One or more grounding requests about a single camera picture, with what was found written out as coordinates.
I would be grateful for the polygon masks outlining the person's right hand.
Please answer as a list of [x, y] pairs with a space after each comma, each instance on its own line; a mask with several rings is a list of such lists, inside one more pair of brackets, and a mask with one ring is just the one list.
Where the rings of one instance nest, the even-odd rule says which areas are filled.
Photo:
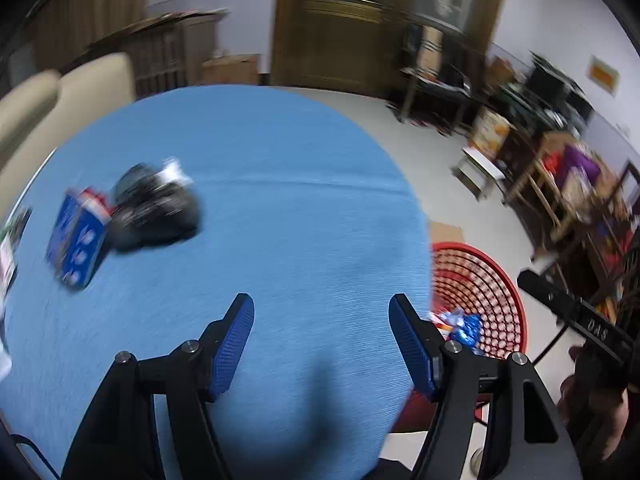
[[592, 344], [568, 350], [575, 368], [558, 409], [584, 479], [639, 477], [639, 382]]

